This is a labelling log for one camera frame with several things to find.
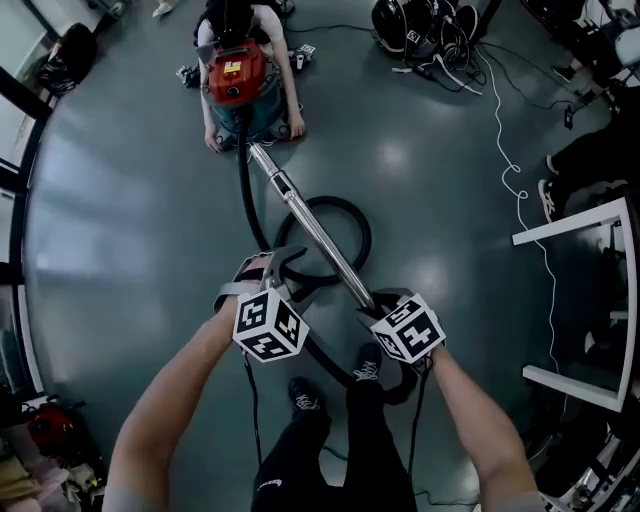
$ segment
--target white cable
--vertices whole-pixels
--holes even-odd
[[[469,87],[467,84],[462,83],[460,80],[458,80],[455,76],[453,76],[451,73],[449,73],[449,70],[447,69],[447,66],[445,66],[444,61],[442,60],[442,57],[440,56],[439,53],[436,53],[435,55],[435,59],[440,63],[440,65],[442,66],[442,69],[444,70],[444,72],[447,74],[447,76],[449,78],[451,78],[451,80],[453,80],[455,83],[457,83],[460,87],[465,88],[467,91],[472,92],[473,94],[477,94],[478,96],[482,96],[482,93],[480,91],[476,91],[475,89]]]
[[[507,190],[509,192],[511,192],[514,196],[516,196],[516,198],[518,200],[517,203],[516,203],[517,204],[517,212],[518,212],[518,220],[520,221],[520,224],[522,225],[522,227],[526,231],[529,231],[529,228],[527,227],[527,225],[522,220],[522,215],[520,214],[520,201],[528,199],[529,198],[529,194],[527,193],[526,190],[521,190],[520,192],[516,192],[515,190],[513,190],[509,186],[509,184],[505,180],[505,176],[509,171],[513,171],[516,174],[520,174],[522,172],[522,169],[520,168],[520,166],[518,166],[518,165],[516,165],[516,164],[511,162],[511,160],[509,159],[507,154],[502,149],[502,145],[500,144],[500,137],[502,136],[502,122],[500,121],[500,117],[498,116],[498,112],[500,111],[500,107],[502,106],[502,100],[500,99],[500,95],[498,94],[498,89],[496,88],[496,78],[495,78],[495,75],[493,74],[493,68],[491,67],[491,63],[487,59],[484,58],[484,56],[480,53],[478,48],[476,48],[475,50],[476,50],[476,53],[480,56],[480,58],[489,67],[489,74],[491,76],[491,85],[493,87],[493,94],[495,95],[496,99],[498,100],[498,104],[496,105],[496,110],[493,113],[494,117],[496,118],[496,121],[498,122],[498,135],[496,137],[496,145],[498,146],[498,151],[500,151],[500,153],[502,154],[502,157],[505,159],[505,161],[508,164],[508,167],[502,173],[502,184],[507,188]],[[555,331],[555,329],[553,327],[553,311],[554,311],[555,305],[556,305],[556,284],[557,284],[557,281],[556,281],[556,276],[553,274],[553,272],[549,268],[549,259],[547,257],[547,249],[544,247],[544,245],[542,245],[537,240],[535,240],[535,243],[538,245],[538,247],[540,247],[540,249],[542,249],[542,253],[544,254],[544,266],[546,267],[547,272],[549,273],[549,275],[551,276],[551,279],[553,280],[553,287],[552,287],[552,290],[551,290],[551,309],[549,310],[549,318],[548,318],[549,327],[551,329],[551,345],[549,346],[549,358],[554,362],[554,364],[556,366],[556,373],[560,374],[560,365],[558,364],[558,360],[553,355],[553,345],[555,344],[555,341],[556,341],[556,331]],[[560,419],[558,420],[558,422],[562,421],[562,418],[564,417],[565,412],[567,412],[567,399],[568,398],[569,398],[569,395],[565,394],[564,406],[562,408],[562,415],[560,416]],[[552,438],[553,438],[553,436],[549,436],[549,439],[547,440],[547,442],[542,446],[542,448],[538,451],[538,453],[536,453],[533,457],[531,457],[529,459],[529,461],[532,461],[538,455],[540,455],[544,451],[544,449],[547,447],[547,445],[551,442]]]

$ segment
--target helmet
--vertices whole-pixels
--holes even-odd
[[[435,6],[430,0],[378,0],[371,19],[380,44],[399,58],[411,55],[432,31]]]

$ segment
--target black sneaker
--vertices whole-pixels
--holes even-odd
[[[305,411],[324,411],[324,400],[320,393],[304,377],[296,377],[289,382],[289,398],[294,417]]]
[[[553,71],[567,83],[571,82],[571,80],[573,80],[573,77],[576,76],[576,72],[571,66],[568,66],[566,68],[561,68],[560,66],[552,66],[551,71]]]
[[[547,222],[555,222],[559,218],[559,214],[556,211],[556,205],[553,202],[552,197],[553,182],[547,180],[540,180],[538,182],[538,194],[540,194],[540,200],[542,201],[542,208],[544,210],[544,216],[547,218]]]
[[[549,169],[549,171],[551,171],[552,174],[555,174],[556,176],[560,174],[558,169],[556,169],[553,165],[553,157],[551,155],[547,155],[545,157],[544,163],[547,164],[547,169]]]
[[[382,349],[378,343],[364,345],[356,359],[356,369],[353,374],[356,382],[361,380],[377,380],[380,365],[382,364]]]

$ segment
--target bag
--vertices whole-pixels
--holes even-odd
[[[55,44],[38,71],[38,80],[52,94],[62,96],[84,80],[96,52],[96,37],[83,24],[76,23]]]

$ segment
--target gray floor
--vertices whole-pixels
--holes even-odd
[[[256,250],[243,215],[235,157],[203,142],[198,93],[174,73],[195,63],[191,33],[202,2],[184,0],[163,20],[137,2],[101,39],[95,68],[56,108],[33,180],[26,233],[27,292],[38,362],[47,389],[84,399],[84,414],[108,455],[119,426],[158,369],[211,314],[220,284]],[[292,27],[368,25],[371,0],[299,0]],[[517,2],[505,2],[489,40],[542,66],[568,54]],[[317,47],[298,80],[308,136],[269,149],[307,197],[356,203],[374,234],[362,271],[371,288],[410,286],[437,312],[451,352],[526,428],[525,362],[548,364],[551,281],[535,247],[513,248],[516,202],[502,186],[495,98],[448,93],[397,65],[370,35],[350,30],[296,34]],[[539,103],[566,93],[523,62],[492,50]],[[527,106],[498,75],[503,147],[523,172],[510,175],[531,199],[525,222],[543,221],[535,183],[546,153],[604,125],[604,105],[562,126],[562,108]],[[254,169],[263,225],[275,235],[285,209]],[[345,252],[351,226],[322,217]],[[294,239],[307,243],[301,234]],[[367,336],[340,287],[308,312],[326,350],[348,367]],[[263,445],[289,418],[285,386],[296,374],[319,382],[334,417],[329,444],[347,451],[343,390],[306,354],[254,365]],[[388,364],[384,381],[397,378]],[[415,396],[387,409],[403,458]],[[473,496],[477,481],[429,382],[416,460],[416,487],[434,499]],[[338,483],[344,464],[322,455]],[[238,350],[213,375],[173,465],[179,510],[248,510],[256,469],[250,390]],[[421,508],[427,508],[424,496]]]

